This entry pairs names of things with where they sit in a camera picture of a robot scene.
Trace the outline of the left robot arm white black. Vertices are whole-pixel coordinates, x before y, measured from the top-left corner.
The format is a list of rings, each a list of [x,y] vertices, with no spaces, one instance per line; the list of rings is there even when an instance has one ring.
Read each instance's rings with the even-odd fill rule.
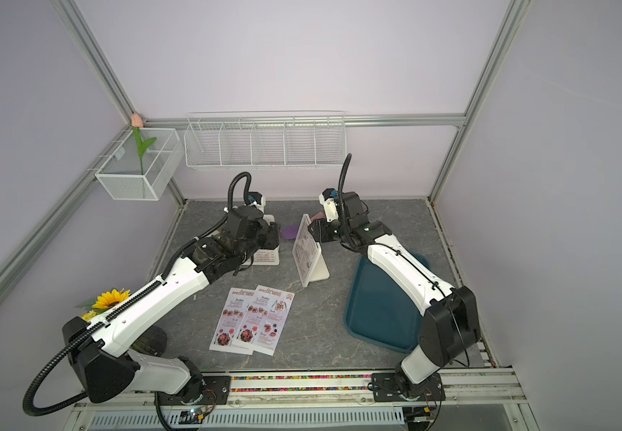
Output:
[[[249,172],[237,174],[227,190],[226,215],[181,246],[150,283],[90,321],[74,318],[65,324],[64,348],[43,366],[23,396],[27,415],[45,416],[84,399],[106,402],[124,391],[152,391],[183,403],[204,397],[208,390],[202,373],[188,358],[148,356],[132,346],[182,301],[226,274],[249,269],[257,251],[278,247],[278,226],[264,219],[262,195],[251,192],[251,182]],[[64,359],[84,390],[51,406],[36,406],[36,393]]]

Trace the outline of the white menu holder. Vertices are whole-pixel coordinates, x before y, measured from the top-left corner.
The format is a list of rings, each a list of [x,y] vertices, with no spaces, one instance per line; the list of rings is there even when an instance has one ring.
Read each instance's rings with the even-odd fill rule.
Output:
[[[268,224],[274,224],[276,228],[277,246],[274,249],[260,249],[253,255],[253,266],[278,266],[280,265],[280,233],[273,215],[264,215],[263,219]]]
[[[292,248],[292,255],[302,287],[308,287],[312,282],[330,278],[329,269],[323,258],[322,247],[308,231],[310,224],[309,215],[303,214]]]

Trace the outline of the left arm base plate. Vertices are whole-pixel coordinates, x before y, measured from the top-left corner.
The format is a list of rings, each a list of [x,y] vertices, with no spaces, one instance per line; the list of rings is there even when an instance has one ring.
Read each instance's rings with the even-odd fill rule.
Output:
[[[176,394],[158,393],[161,406],[225,405],[230,393],[231,375],[205,375],[193,378]]]

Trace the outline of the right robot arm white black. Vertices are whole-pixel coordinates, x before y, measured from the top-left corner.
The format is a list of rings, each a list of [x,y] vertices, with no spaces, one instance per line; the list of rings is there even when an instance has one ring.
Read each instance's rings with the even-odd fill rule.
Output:
[[[395,368],[388,384],[370,384],[391,396],[417,400],[429,393],[428,384],[442,368],[481,341],[476,297],[468,287],[454,287],[423,266],[385,224],[369,220],[361,197],[344,190],[351,159],[347,154],[338,186],[319,197],[325,218],[313,221],[308,231],[314,239],[339,242],[382,269],[419,311],[418,346]]]

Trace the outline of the teal plastic tray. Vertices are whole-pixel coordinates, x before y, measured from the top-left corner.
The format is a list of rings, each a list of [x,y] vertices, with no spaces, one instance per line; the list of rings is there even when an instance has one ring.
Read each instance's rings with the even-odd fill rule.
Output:
[[[402,354],[418,346],[422,315],[402,288],[362,257],[350,289],[344,323],[362,341]]]

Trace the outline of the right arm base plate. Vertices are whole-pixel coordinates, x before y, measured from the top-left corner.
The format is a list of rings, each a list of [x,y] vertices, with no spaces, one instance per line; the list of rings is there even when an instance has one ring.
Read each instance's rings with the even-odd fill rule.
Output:
[[[367,388],[375,402],[442,402],[446,398],[438,373],[419,384],[412,383],[402,372],[373,373]]]

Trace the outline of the red special menu sheet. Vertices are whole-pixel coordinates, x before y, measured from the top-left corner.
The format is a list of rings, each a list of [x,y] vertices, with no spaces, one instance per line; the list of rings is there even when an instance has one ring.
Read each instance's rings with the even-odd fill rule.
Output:
[[[215,333],[208,349],[212,351],[234,353],[250,356],[253,351],[249,348],[237,347],[233,344],[239,324],[244,319],[254,291],[250,289],[234,288],[229,290],[224,308],[219,315]]]

